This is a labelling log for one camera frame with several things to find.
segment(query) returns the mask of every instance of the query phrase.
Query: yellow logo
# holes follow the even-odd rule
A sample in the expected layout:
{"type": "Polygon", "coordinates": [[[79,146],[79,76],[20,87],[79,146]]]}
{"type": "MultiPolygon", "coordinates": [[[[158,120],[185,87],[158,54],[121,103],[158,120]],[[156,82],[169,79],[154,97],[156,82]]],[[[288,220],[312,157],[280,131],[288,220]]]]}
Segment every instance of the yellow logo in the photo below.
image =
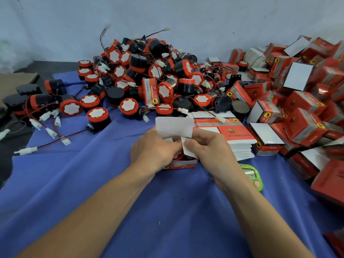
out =
{"type": "Polygon", "coordinates": [[[325,126],[324,125],[322,125],[322,124],[320,124],[320,123],[318,123],[318,124],[316,124],[318,127],[320,127],[320,128],[322,128],[322,129],[325,129],[325,126]]]}

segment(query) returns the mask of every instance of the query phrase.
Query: stack of papers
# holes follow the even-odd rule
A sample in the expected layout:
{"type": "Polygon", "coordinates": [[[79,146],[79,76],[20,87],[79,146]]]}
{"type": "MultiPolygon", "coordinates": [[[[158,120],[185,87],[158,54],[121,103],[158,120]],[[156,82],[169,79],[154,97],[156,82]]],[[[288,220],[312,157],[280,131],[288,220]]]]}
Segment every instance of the stack of papers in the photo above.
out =
{"type": "Polygon", "coordinates": [[[253,158],[251,147],[257,140],[246,127],[230,111],[218,114],[211,112],[216,116],[226,118],[226,122],[222,123],[206,111],[190,112],[188,117],[195,119],[194,128],[224,135],[238,161],[253,158]]]}

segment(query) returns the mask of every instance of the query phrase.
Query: blue tablecloth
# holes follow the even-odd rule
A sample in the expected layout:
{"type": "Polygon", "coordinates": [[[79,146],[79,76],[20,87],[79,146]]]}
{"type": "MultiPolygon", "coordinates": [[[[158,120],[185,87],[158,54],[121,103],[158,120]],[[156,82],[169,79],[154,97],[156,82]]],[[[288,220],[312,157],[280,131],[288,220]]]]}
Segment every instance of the blue tablecloth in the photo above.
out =
{"type": "MultiPolygon", "coordinates": [[[[73,83],[70,94],[82,87],[76,72],[54,77],[73,83]]],[[[109,112],[112,123],[98,134],[84,132],[72,137],[67,147],[57,143],[13,157],[12,176],[0,191],[0,257],[15,256],[126,169],[131,146],[154,126],[155,113],[145,123],[123,118],[118,109],[109,112]]],[[[84,113],[61,121],[62,135],[88,123],[84,113]]],[[[44,130],[36,130],[28,147],[52,140],[44,130]]],[[[343,213],[320,203],[279,155],[241,163],[256,167],[264,183],[262,194],[312,253],[335,257],[322,233],[343,227],[343,213]]],[[[251,253],[229,202],[199,163],[194,169],[157,173],[102,257],[228,258],[251,253]]]]}

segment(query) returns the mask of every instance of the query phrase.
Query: right hand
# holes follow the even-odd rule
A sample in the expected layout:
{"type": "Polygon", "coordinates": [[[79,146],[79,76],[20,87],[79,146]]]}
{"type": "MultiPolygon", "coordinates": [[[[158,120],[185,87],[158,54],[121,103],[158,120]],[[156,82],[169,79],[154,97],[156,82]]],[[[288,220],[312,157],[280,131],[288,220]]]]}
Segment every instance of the right hand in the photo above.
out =
{"type": "Polygon", "coordinates": [[[250,182],[222,134],[194,129],[192,139],[187,140],[184,145],[198,156],[221,191],[233,191],[242,183],[250,182]]]}

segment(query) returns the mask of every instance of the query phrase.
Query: hand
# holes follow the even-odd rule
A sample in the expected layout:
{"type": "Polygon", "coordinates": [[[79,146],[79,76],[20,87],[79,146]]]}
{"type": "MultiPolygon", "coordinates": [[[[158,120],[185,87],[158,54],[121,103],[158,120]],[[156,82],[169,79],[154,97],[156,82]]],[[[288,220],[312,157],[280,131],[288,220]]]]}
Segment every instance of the hand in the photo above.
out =
{"type": "Polygon", "coordinates": [[[221,191],[233,191],[242,182],[249,181],[222,134],[194,129],[192,139],[187,140],[184,145],[199,157],[221,191]]]}
{"type": "Polygon", "coordinates": [[[183,149],[182,141],[164,141],[155,127],[148,130],[132,146],[131,164],[138,164],[148,175],[154,175],[171,163],[174,155],[183,149]]]}

